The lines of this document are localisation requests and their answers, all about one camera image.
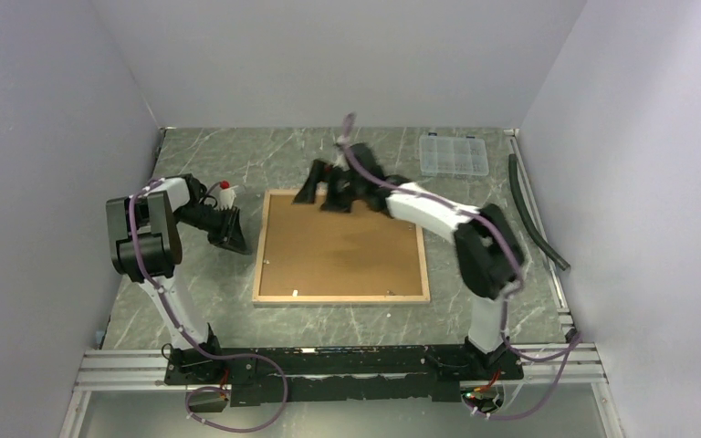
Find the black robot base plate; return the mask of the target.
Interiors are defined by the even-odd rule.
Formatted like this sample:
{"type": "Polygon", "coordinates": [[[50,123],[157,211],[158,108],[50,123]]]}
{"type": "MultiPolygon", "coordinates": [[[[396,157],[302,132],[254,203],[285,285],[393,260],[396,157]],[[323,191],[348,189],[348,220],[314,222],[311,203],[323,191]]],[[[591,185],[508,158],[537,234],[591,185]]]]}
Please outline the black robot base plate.
{"type": "Polygon", "coordinates": [[[491,380],[519,381],[517,355],[488,355],[469,343],[368,347],[222,349],[220,360],[172,349],[169,386],[225,383],[234,406],[427,398],[459,402],[460,392],[491,380]]]}

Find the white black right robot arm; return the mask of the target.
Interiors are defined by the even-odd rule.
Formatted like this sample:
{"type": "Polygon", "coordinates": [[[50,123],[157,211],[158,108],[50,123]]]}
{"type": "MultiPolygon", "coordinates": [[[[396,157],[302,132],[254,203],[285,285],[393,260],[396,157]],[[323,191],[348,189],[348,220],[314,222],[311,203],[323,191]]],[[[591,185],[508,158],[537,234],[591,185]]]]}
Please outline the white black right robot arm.
{"type": "Polygon", "coordinates": [[[365,143],[337,144],[334,162],[316,159],[295,195],[295,204],[313,204],[320,184],[321,210],[348,213],[361,201],[372,211],[405,221],[453,245],[464,285],[472,294],[466,368],[479,379],[501,364],[507,342],[507,307],[522,285],[525,256],[501,209],[458,203],[432,193],[399,174],[388,173],[365,143]]]}

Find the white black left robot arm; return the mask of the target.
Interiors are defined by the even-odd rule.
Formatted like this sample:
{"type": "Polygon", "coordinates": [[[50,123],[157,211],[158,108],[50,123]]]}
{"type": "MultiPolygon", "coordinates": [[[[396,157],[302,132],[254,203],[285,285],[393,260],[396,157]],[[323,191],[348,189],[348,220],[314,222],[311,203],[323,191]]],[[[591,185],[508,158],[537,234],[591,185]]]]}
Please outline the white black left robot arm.
{"type": "Polygon", "coordinates": [[[223,375],[225,358],[183,280],[178,225],[204,232],[216,248],[250,254],[235,205],[244,190],[227,181],[206,186],[185,173],[152,180],[135,194],[110,199],[105,205],[114,269],[139,285],[157,307],[171,336],[171,360],[180,363],[195,351],[188,369],[203,383],[223,375]]]}

